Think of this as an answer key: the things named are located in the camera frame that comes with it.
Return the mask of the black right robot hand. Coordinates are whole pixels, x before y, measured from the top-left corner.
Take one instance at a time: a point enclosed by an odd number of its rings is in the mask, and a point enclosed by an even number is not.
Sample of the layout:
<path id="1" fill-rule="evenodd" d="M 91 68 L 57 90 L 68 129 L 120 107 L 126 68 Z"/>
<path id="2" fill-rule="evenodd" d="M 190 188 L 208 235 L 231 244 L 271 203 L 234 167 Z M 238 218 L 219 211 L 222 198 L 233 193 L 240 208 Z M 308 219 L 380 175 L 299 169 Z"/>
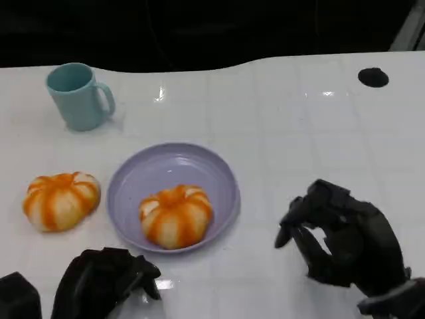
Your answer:
<path id="1" fill-rule="evenodd" d="M 293 199 L 280 221 L 275 247 L 291 240 L 307 264 L 307 277 L 322 284 L 354 284 L 366 296 L 379 296 L 411 276 L 384 214 L 323 179 Z"/>

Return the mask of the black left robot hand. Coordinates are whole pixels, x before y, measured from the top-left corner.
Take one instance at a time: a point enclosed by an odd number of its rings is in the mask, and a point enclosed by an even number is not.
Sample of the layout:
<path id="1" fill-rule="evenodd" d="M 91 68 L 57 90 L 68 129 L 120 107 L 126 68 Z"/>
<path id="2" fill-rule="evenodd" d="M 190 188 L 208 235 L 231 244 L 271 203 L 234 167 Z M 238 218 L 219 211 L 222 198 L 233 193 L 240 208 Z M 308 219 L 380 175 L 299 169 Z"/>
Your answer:
<path id="1" fill-rule="evenodd" d="M 86 249 L 68 265 L 54 297 L 52 318 L 107 318 L 131 293 L 160 300 L 160 270 L 127 249 Z"/>

